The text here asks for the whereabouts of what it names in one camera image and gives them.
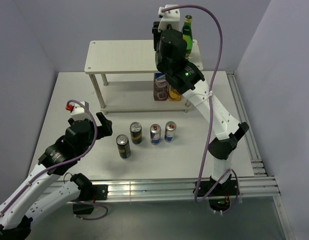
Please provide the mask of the green glass bottle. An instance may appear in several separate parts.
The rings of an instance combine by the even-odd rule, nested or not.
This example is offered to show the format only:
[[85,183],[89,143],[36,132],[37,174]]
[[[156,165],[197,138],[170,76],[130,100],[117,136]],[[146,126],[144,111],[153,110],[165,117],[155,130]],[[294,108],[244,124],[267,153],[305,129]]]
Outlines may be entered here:
[[193,34],[192,34],[192,21],[193,17],[191,15],[186,15],[184,18],[184,23],[182,27],[182,37],[187,43],[185,58],[188,59],[193,48]]

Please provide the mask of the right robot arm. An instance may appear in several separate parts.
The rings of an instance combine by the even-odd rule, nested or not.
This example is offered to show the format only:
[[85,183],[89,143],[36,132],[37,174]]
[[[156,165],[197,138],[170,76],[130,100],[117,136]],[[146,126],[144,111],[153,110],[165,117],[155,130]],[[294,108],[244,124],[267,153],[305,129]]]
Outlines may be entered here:
[[160,73],[177,92],[182,95],[202,114],[209,123],[209,133],[215,138],[208,141],[204,152],[214,158],[210,176],[211,190],[222,195],[231,181],[231,158],[239,140],[249,130],[246,122],[234,118],[215,96],[199,68],[186,56],[187,42],[180,31],[168,25],[159,28],[155,21],[152,27],[155,65]]

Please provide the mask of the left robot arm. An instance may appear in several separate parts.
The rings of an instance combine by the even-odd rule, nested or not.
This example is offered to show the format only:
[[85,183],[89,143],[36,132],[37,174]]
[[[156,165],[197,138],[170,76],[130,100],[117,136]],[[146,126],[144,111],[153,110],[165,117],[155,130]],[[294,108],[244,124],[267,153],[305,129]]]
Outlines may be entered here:
[[40,199],[41,194],[76,165],[93,140],[113,134],[112,121],[96,113],[101,125],[90,119],[68,120],[69,127],[38,159],[22,185],[0,205],[0,240],[24,240],[31,227],[70,201],[90,201],[95,195],[92,182],[82,173],[73,174],[61,188]]

